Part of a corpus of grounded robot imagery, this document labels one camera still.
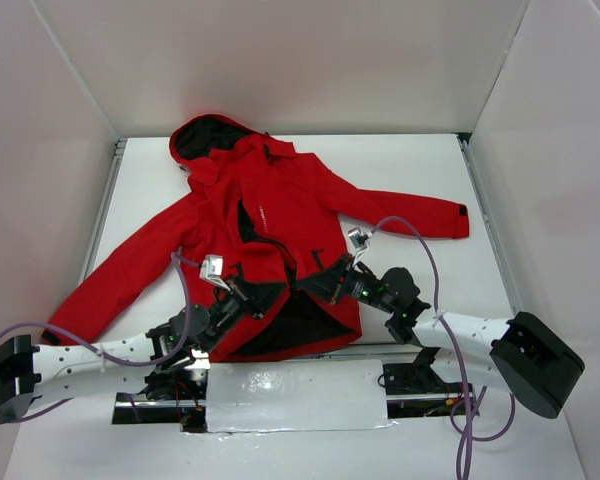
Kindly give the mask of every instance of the jacket hood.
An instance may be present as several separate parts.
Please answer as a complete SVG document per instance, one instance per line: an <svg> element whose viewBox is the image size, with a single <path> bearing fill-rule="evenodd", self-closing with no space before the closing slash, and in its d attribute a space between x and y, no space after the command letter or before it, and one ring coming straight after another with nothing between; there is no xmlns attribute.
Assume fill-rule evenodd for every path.
<svg viewBox="0 0 600 480"><path fill-rule="evenodd" d="M190 183L194 181L213 185L218 179L220 167L210 158L211 151L229 152L239 140L252 134L258 134L267 151L273 155L295 155L292 143L276 140L268 134L259 134L217 114L196 117L173 132L169 140L169 150L173 159L189 170Z"/></svg>
<svg viewBox="0 0 600 480"><path fill-rule="evenodd" d="M231 150L238 140L256 133L222 115L202 115L173 132L169 141L171 156L180 165L208 157L212 149Z"/></svg>

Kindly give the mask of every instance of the white enclosure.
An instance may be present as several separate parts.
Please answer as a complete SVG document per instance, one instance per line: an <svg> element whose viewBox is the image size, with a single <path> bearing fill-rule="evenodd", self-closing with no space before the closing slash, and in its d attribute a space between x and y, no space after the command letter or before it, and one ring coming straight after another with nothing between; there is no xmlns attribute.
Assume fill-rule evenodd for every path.
<svg viewBox="0 0 600 480"><path fill-rule="evenodd" d="M165 137L206 112L293 134L325 162L331 155L343 176L355 169L336 157L360 150L347 138L383 134L376 140L383 139L384 155L373 164L360 157L357 166L368 173L354 182L470 204L465 245L473 246L462 259L453 248L461 242L434 242L445 308L500 315L508 310L507 285L513 306L536 312L587 365L566 415L544 421L522 411L506 437L477 447L474 478L579 480L584 471L600 479L600 0L1 0L0 330L45 321L79 281L116 141ZM447 147L462 159L451 135L459 132L473 133L465 150L478 197L464 164L464 177L452 171L458 165L444 164ZM422 133L446 134L435 136L440 150L410 143L426 136L400 135ZM175 169L164 138L133 142ZM382 178L378 163L401 172L404 184L398 174ZM410 177L409 165L419 165L421 176ZM182 179L169 171L174 182ZM441 180L422 180L427 175ZM147 189L148 203L160 188L153 198ZM137 220L172 201L162 198L164 205L138 209ZM121 225L120 238L101 243L98 255L137 226ZM417 245L392 250L394 240L377 244L417 255L420 283L430 280ZM394 264L376 251L369 255L378 270ZM472 258L481 267L469 270ZM430 295L429 286L423 291ZM179 294L156 292L107 335L153 325L142 309ZM134 312L141 320L125 332ZM377 319L363 321L368 341L387 340L374 330ZM480 419L485 431L506 410L501 396L492 398ZM290 478L451 478L458 440L448 419L410 419L383 431L201 439L113 427L111 409L111 396L81 399L20 432L0 427L0 479L16 437L9 479L280 478L268 466L282 468L281 459L290 462ZM174 435L192 453L181 451L170 464L165 458L174 456L156 454L156 445ZM56 457L60 445L71 452L67 463ZM285 457L288 451L298 455Z"/></svg>

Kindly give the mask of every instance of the purple cable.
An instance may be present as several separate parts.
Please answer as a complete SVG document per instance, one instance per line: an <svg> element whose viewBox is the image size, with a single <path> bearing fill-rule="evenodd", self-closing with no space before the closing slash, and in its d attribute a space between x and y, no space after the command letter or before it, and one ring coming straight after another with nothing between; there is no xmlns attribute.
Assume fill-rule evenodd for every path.
<svg viewBox="0 0 600 480"><path fill-rule="evenodd" d="M136 423L142 423L142 420L140 420L140 410L138 410L138 406L136 405L136 402L133 399L133 395L131 395L130 393L125 393L124 396L127 397L128 402L131 404L133 416L136 417Z"/></svg>
<svg viewBox="0 0 600 480"><path fill-rule="evenodd" d="M182 284L182 288L184 290L184 299L185 299L185 312L184 312L184 325L183 325L183 331L187 331L189 330L189 325L191 323L191 298L189 296L189 289L187 288L187 279L184 276L184 272L182 271L182 266L180 265L180 262L184 261L184 263L191 265L193 267L199 267L200 265L198 263L192 262L190 260L187 260L186 258L183 258L180 254L178 253L172 253L171 254L171 263L173 264L173 266L176 269L176 272L178 273L178 277L180 278L180 283ZM147 362L130 362L128 360L124 360L122 358L118 358L115 357L113 355L110 355L106 352L100 352L100 350L96 347L94 347L93 345L91 345L89 342L83 340L82 338L74 335L73 333L69 332L68 330L65 330L62 327L58 327L56 325L51 325L49 323L42 323L42 322L21 322L21 323L16 323L14 325L11 325L8 328L5 328L2 332L0 332L0 340L2 339L2 337L4 337L5 335L7 335L8 333L11 333L14 330L18 330L19 328L25 328L25 327L38 327L38 328L46 328L47 330L51 330L52 332L55 333L59 333L61 335L64 335L67 338L70 338L71 340L73 340L76 344L81 345L83 347L85 347L87 350L89 350L90 352L93 352L95 354L102 354L102 357L105 358L106 360L109 360L112 363L115 363L117 365L123 365L126 367L150 367L153 365L160 365L161 363L166 362L167 360L169 360L170 358L172 358L176 353L178 353L180 351L180 349L184 346L184 342L186 341L186 336L182 335L180 337L180 340L178 341L178 343L175 345L175 347L171 350L171 352L169 352L168 354L160 357L160 358L156 358L155 360L151 360L151 361L147 361ZM57 403L54 403L53 405L51 405L50 407L45 408L44 410L41 410L40 412L36 412L33 415L30 415L28 417L24 417L21 418L19 420L15 420L13 423L22 423L22 422L26 422L29 420L33 420L34 418L38 418L41 417L42 415L49 413L50 411L58 408L61 405L64 405L65 403L67 403L70 399L65 399L65 400L61 400Z"/></svg>
<svg viewBox="0 0 600 480"><path fill-rule="evenodd" d="M384 224L386 224L387 222L391 222L391 221L400 222L400 223L406 225L413 232L413 234L416 236L418 241L420 241L420 244L422 245L425 252L427 253L427 257L429 257L429 262L431 263L431 268L433 269L433 281L434 281L433 308L436 311L436 315L438 315L438 313L440 312L440 302L439 302L440 275L438 273L438 266L436 265L436 261L433 258L433 254L431 253L431 250L429 249L429 245L427 245L427 242L424 240L422 235L420 235L420 232L418 232L418 230L404 218L398 217L398 216L389 216L389 217L383 219L382 221L380 221L380 223L378 223L375 227L373 227L371 229L371 235L373 235L378 230L380 230L384 226ZM464 392L467 392L467 394L464 396L464 408L465 408L465 414L466 414L467 420L466 420L466 426L465 426L464 430L461 431L462 436L460 437L460 443L458 444L458 454L456 456L456 476L458 477L458 480L468 480L469 472L471 471L471 457L473 454L473 440L474 440L473 417L475 415L475 411L473 410L473 408L471 406L471 398L468 395L469 379L467 377L467 368L464 363L464 357L462 356L462 351L460 350L460 345L458 344L458 339L456 338L453 331L451 330L449 323L444 319L444 316L442 314L440 314L438 319L440 320L440 323L446 330L447 334L449 335L449 338L451 339L451 343L453 344L453 349L456 353L456 357L458 358L458 364L460 366L460 378L462 379L462 388L463 388ZM484 388L483 392L481 392L480 398L478 399L479 402L482 402L482 398L484 397L485 392L486 392L486 388ZM514 414L515 414L515 409L512 410L512 414L510 417L511 423L513 423ZM506 431L509 429L509 427L511 426L511 425L509 425L509 423L507 423L507 425L508 426L505 427L506 429L503 429L502 432L500 432L497 435L494 435L494 437L500 438L502 435L504 435L506 433ZM464 455L464 457L465 457L464 468L462 467L463 453L465 454Z"/></svg>
<svg viewBox="0 0 600 480"><path fill-rule="evenodd" d="M487 387L482 387L482 390L480 391L480 395L478 395L478 398L475 401L474 406L473 406L474 416L478 412L478 409L480 408L480 404L482 403L482 400L486 393L487 393ZM460 406L460 403L456 403L453 406L453 408L451 409L451 415L449 417L451 418L451 425L453 425L453 428L455 428L458 433L462 434L463 433L462 429L458 426L458 424L456 423L456 419L455 419L456 411L458 410L459 406ZM509 431L509 429L511 428L511 425L513 425L513 420L515 418L515 415L516 415L516 399L513 395L511 395L511 413L509 414L509 419L507 420L507 423L502 428L502 430L500 430L498 433L491 435L489 437L475 437L474 436L473 441L474 442L492 442L494 440L498 440L500 437L502 437L505 433L507 433Z"/></svg>

